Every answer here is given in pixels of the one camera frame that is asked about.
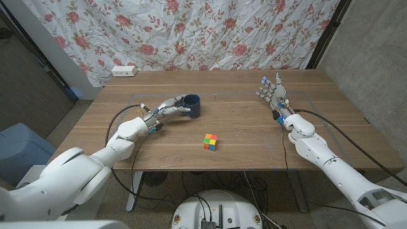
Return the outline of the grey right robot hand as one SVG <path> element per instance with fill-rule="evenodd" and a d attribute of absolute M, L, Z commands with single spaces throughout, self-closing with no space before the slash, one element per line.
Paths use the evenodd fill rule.
<path fill-rule="evenodd" d="M 275 79 L 276 84 L 264 76 L 261 80 L 263 87 L 259 87 L 260 92 L 256 92 L 256 95 L 269 103 L 273 119 L 283 123 L 288 116 L 294 114 L 294 111 L 289 108 L 286 89 L 282 85 L 282 80 L 278 73 L 275 75 Z"/>

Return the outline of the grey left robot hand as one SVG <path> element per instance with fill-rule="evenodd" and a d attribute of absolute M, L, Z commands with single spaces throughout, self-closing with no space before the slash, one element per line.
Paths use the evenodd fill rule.
<path fill-rule="evenodd" d="M 143 118 L 147 127 L 153 128 L 160 125 L 160 120 L 175 113 L 186 113 L 191 111 L 190 108 L 182 105 L 182 101 L 185 96 L 186 94 L 178 95 L 177 97 L 167 99 L 162 102 L 151 114 L 148 114 L 145 118 Z"/>

